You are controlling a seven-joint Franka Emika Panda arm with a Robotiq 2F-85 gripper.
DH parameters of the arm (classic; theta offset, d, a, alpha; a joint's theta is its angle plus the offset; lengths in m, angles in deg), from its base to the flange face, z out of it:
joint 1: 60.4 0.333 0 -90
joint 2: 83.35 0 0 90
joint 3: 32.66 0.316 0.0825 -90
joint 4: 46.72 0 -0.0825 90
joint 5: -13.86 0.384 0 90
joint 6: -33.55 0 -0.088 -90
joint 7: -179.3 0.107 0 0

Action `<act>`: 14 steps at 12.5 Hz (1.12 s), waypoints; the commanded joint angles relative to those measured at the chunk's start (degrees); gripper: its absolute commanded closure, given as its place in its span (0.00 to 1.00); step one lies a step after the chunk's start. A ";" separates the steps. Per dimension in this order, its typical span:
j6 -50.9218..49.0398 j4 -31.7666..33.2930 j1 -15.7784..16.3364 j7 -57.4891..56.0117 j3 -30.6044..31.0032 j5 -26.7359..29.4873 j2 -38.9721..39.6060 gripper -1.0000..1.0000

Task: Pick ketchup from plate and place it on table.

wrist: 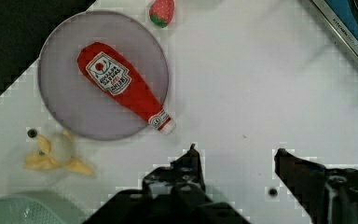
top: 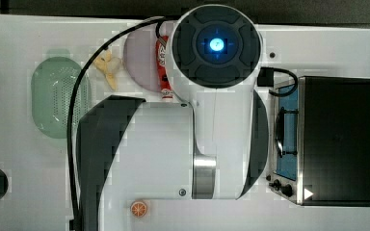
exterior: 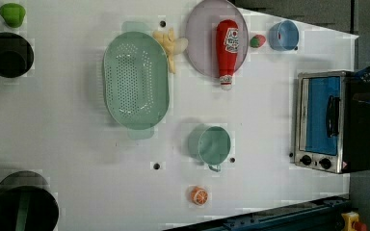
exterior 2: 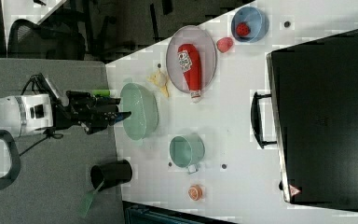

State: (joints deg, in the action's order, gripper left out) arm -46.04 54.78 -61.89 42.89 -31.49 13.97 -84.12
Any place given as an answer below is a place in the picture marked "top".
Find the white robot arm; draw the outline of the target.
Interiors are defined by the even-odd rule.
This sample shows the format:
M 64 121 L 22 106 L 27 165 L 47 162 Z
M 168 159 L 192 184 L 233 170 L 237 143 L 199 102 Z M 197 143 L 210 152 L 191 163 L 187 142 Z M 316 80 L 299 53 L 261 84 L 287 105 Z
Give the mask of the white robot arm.
M 262 174 L 270 129 L 257 92 L 262 37 L 240 11 L 182 15 L 165 48 L 171 102 L 111 95 L 79 121 L 82 231 L 131 231 L 154 199 L 243 197 Z

